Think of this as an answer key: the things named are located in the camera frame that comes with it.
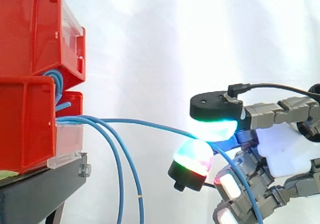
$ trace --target screw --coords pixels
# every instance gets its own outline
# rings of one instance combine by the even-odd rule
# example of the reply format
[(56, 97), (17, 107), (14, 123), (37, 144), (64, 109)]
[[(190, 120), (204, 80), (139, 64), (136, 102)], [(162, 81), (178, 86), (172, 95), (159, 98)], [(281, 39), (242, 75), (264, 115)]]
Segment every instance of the screw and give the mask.
[(91, 165), (90, 164), (81, 164), (79, 167), (79, 177), (88, 178), (91, 175)]

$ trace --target blue cable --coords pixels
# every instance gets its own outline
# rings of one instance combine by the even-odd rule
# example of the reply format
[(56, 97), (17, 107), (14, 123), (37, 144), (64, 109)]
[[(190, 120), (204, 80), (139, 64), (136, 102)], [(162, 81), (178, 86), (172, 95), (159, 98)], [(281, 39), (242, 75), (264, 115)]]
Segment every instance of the blue cable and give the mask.
[[(156, 123), (152, 123), (152, 122), (148, 122), (148, 121), (143, 121), (143, 120), (137, 120), (137, 119), (125, 119), (125, 118), (105, 118), (105, 119), (101, 119), (106, 123), (130, 123), (130, 124), (138, 124), (138, 125), (143, 125), (143, 126), (147, 126), (147, 127), (151, 127), (151, 128), (156, 128), (156, 129), (160, 129), (160, 130), (164, 130), (164, 131), (169, 131), (172, 133), (176, 133), (188, 138), (192, 138), (192, 139), (196, 139), (195, 136), (193, 136), (191, 133), (186, 132), (184, 130), (179, 130), (173, 127), (169, 127), (169, 126), (165, 126), (165, 125), (160, 125), (160, 124), (156, 124)], [(213, 151), (218, 152), (219, 154), (221, 154), (221, 156), (223, 156), (223, 158), (229, 163), (229, 165), (233, 168), (234, 172), (237, 174), (238, 178), (240, 179), (240, 181), (242, 182), (248, 197), (250, 199), (250, 202), (252, 204), (255, 216), (257, 218), (257, 221), (259, 224), (263, 224), (263, 217), (261, 215), (261, 212), (259, 210), (259, 207), (257, 205), (256, 199), (254, 194), (251, 191), (251, 188), (246, 180), (245, 175), (243, 174), (243, 172), (237, 167), (237, 165), (234, 163), (234, 161), (219, 147), (217, 147), (213, 142), (208, 142), (208, 144), (210, 145), (210, 147), (212, 148)]]
[(137, 169), (135, 167), (135, 164), (128, 152), (127, 147), (125, 146), (123, 140), (121, 139), (121, 137), (119, 136), (119, 134), (116, 132), (115, 129), (113, 129), (110, 125), (108, 125), (107, 123), (105, 123), (104, 121), (102, 121), (99, 118), (93, 117), (93, 116), (88, 116), (88, 115), (81, 115), (80, 117), (82, 118), (86, 118), (94, 123), (100, 124), (101, 126), (105, 127), (106, 129), (108, 129), (113, 136), (115, 137), (115, 139), (118, 141), (118, 143), (120, 144), (121, 149), (123, 150), (123, 153), (129, 163), (129, 166), (131, 168), (131, 172), (134, 178), (134, 182), (135, 182), (135, 186), (136, 186), (136, 191), (137, 191), (137, 196), (138, 196), (138, 203), (139, 203), (139, 218), (140, 224), (144, 224), (145, 223), (145, 213), (144, 213), (144, 201), (143, 201), (143, 194), (142, 194), (142, 188), (141, 188), (141, 184), (140, 184), (140, 180), (139, 180), (139, 176), (138, 176), (138, 172)]
[(121, 166), (121, 160), (119, 153), (117, 151), (117, 148), (112, 141), (112, 139), (109, 137), (109, 135), (96, 123), (93, 121), (79, 117), (79, 116), (66, 116), (66, 117), (58, 117), (57, 122), (59, 123), (73, 123), (73, 124), (88, 124), (95, 128), (98, 132), (100, 132), (103, 137), (107, 140), (109, 143), (112, 152), (114, 154), (116, 166), (117, 166), (117, 171), (118, 171), (118, 178), (119, 178), (119, 211), (118, 211), (118, 217), (117, 217), (117, 224), (121, 224), (122, 218), (123, 218), (123, 212), (124, 212), (124, 177), (123, 177), (123, 171), (122, 171), (122, 166)]
[[(43, 76), (48, 76), (53, 78), (55, 83), (55, 105), (58, 104), (60, 99), (62, 98), (62, 92), (64, 90), (64, 78), (60, 71), (57, 69), (51, 69), (43, 73)], [(67, 101), (55, 107), (55, 111), (58, 112), (62, 109), (68, 108), (71, 106), (71, 102)]]

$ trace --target cyan light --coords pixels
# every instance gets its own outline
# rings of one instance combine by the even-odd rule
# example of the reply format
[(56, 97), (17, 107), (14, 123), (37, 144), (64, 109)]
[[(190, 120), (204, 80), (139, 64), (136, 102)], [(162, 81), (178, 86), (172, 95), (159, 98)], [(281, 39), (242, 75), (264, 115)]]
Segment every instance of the cyan light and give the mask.
[(205, 142), (221, 142), (229, 140), (234, 135), (237, 126), (236, 120), (195, 121), (193, 134)]
[(206, 177), (213, 164), (214, 152), (208, 143), (190, 139), (174, 154), (173, 159), (188, 170)]

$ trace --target white fabric background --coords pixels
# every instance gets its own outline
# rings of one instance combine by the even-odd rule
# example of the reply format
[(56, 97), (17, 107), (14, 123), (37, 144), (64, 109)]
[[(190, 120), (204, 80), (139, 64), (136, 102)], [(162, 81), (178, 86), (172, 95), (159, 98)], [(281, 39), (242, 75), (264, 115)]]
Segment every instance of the white fabric background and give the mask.
[[(66, 0), (86, 28), (84, 112), (137, 118), (190, 130), (189, 100), (229, 84), (275, 82), (308, 89), (320, 81), (320, 0)], [(294, 94), (255, 90), (246, 105)], [(173, 188), (167, 171), (183, 137), (117, 124), (138, 170), (146, 224), (211, 224), (216, 191)], [(105, 140), (85, 129), (92, 176), (65, 205), (63, 224), (114, 224), (115, 161)], [(214, 161), (211, 175), (225, 166)], [(138, 201), (124, 166), (124, 224), (138, 223)], [(292, 200), (266, 224), (318, 224), (319, 197)]]

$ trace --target black plug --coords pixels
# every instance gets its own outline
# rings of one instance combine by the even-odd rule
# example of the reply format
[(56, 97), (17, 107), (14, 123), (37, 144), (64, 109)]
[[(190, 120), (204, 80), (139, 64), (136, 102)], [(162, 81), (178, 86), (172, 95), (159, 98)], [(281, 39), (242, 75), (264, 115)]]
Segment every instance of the black plug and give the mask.
[(251, 84), (234, 84), (228, 86), (228, 96), (231, 98), (237, 98), (239, 94), (246, 93), (247, 91), (251, 90)]

